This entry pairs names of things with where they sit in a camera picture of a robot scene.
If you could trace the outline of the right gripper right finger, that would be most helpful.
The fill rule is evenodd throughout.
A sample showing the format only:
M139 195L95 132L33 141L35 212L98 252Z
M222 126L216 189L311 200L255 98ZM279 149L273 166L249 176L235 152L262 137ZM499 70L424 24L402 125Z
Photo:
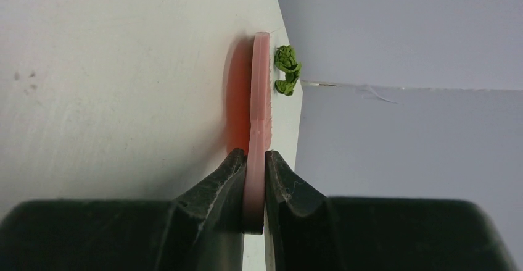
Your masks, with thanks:
M516 270L490 217L452 199L327 197L265 154L267 270Z

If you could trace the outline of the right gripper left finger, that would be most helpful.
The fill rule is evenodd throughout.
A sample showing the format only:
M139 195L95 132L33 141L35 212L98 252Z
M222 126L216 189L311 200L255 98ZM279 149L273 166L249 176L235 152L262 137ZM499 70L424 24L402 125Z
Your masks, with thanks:
M1 269L240 270L245 166L234 149L171 201L22 202L1 222Z

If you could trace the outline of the pink hand brush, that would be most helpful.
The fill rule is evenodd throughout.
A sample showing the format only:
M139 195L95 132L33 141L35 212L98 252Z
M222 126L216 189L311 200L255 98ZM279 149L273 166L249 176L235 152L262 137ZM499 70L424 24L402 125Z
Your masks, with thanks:
M265 152L271 144L270 34L258 32L253 41L250 82L250 136L242 202L244 233L263 233Z

